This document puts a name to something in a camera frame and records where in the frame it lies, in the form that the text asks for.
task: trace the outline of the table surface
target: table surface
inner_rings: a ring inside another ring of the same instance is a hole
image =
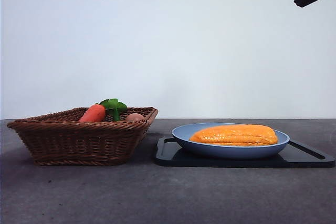
[[[336,119],[156,119],[120,166],[36,166],[1,120],[1,223],[335,223],[336,168],[164,167],[157,141],[201,122],[264,124],[336,156]]]

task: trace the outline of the egg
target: egg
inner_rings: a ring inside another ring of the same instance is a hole
[[[145,117],[143,115],[138,114],[138,113],[129,114],[125,118],[126,121],[140,121],[140,120],[144,120],[144,119],[145,119]]]

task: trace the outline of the orange food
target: orange food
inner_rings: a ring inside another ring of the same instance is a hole
[[[85,114],[79,119],[79,122],[101,122],[105,118],[105,107],[94,104],[87,109]]]
[[[271,145],[278,142],[273,129],[263,125],[230,124],[209,127],[196,132],[190,141],[233,146]]]

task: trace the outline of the toy food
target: toy food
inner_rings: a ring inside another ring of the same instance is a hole
[[[263,125],[230,124],[209,127],[197,131],[190,141],[233,146],[260,146],[278,142],[273,129]]]
[[[138,113],[129,114],[125,118],[126,121],[140,121],[140,120],[144,120],[144,119],[145,119],[145,117],[141,114],[138,114]]]
[[[79,122],[101,122],[105,118],[105,107],[94,104],[87,109],[85,114],[79,119]]]
[[[119,102],[117,98],[106,99],[88,108],[85,114],[79,119],[79,122],[101,122],[104,120],[106,114],[112,116],[113,121],[119,121],[120,113],[126,110],[127,106]]]

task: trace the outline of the wicker basket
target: wicker basket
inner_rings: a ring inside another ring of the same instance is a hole
[[[38,165],[120,165],[133,154],[145,137],[158,110],[128,108],[113,122],[107,115],[103,122],[81,123],[88,108],[19,119],[8,123],[29,149]],[[130,113],[142,114],[141,121],[123,121]]]

